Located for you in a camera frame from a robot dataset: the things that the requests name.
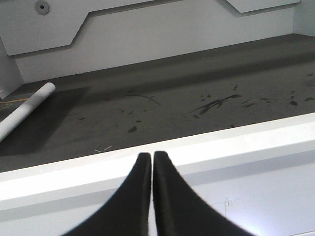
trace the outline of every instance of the white edge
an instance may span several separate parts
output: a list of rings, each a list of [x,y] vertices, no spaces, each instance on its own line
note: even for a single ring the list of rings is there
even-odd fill
[[[138,153],[191,174],[313,150],[315,113],[0,173],[0,210],[118,188]]]

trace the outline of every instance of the white tube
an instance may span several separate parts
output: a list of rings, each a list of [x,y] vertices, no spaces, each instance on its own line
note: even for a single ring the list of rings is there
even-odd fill
[[[32,111],[35,110],[56,87],[53,83],[46,83],[28,100],[12,112],[7,118],[0,122],[0,143],[8,136]]]

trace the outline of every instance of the scuff mark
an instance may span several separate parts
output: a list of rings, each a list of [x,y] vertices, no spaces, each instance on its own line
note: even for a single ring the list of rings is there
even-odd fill
[[[125,95],[125,97],[144,97],[144,98],[147,98],[149,101],[153,101],[154,103],[158,104],[160,107],[162,106],[159,102],[153,99],[154,96],[147,97],[145,95],[140,95],[140,94],[130,94],[130,95]]]
[[[208,104],[206,104],[206,105],[204,105],[204,106],[198,107],[197,109],[191,111],[190,113],[193,113],[193,112],[195,112],[195,111],[197,111],[197,110],[202,109],[201,112],[199,113],[199,114],[202,115],[202,114],[205,114],[207,111],[209,111],[209,110],[210,110],[212,107],[214,107],[214,106],[217,106],[217,108],[219,108],[220,106],[223,105],[224,102],[226,102],[226,101],[229,100],[230,98],[234,98],[234,99],[235,99],[235,98],[240,98],[240,97],[242,97],[242,95],[234,94],[234,95],[231,95],[231,96],[226,97],[226,98],[224,98],[224,99],[217,99],[217,100],[215,100],[215,101],[213,101],[213,102],[210,102],[210,103],[208,103]]]

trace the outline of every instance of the black object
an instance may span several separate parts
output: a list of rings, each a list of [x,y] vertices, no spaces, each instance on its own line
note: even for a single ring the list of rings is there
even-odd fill
[[[151,158],[140,153],[108,202],[64,236],[147,236],[150,193]]]
[[[252,236],[207,205],[163,151],[154,154],[153,197],[159,236]]]

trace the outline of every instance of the black foam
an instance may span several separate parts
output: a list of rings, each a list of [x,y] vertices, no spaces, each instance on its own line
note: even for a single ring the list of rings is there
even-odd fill
[[[252,236],[206,204],[163,151],[154,155],[153,196],[159,236]]]
[[[64,236],[147,236],[150,193],[151,158],[141,153],[108,202]]]

